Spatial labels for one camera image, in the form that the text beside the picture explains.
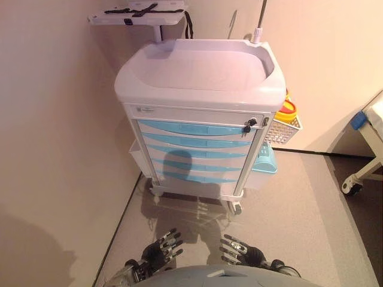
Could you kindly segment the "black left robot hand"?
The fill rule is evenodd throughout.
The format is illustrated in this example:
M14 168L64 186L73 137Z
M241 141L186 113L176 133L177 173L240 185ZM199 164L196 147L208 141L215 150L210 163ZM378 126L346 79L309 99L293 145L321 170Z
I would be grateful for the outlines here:
M160 270L182 254L183 249L178 249L183 243L182 240L179 240L180 236L181 233L173 228L144 249L141 259L147 263L151 272Z

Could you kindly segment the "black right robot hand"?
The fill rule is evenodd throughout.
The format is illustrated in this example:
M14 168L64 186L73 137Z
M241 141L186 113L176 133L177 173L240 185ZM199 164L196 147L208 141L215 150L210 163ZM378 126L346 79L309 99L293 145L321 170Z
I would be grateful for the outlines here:
M245 242L225 234L220 239L220 250L223 255L221 259L231 265L242 265L249 267L266 266L266 258L263 252Z

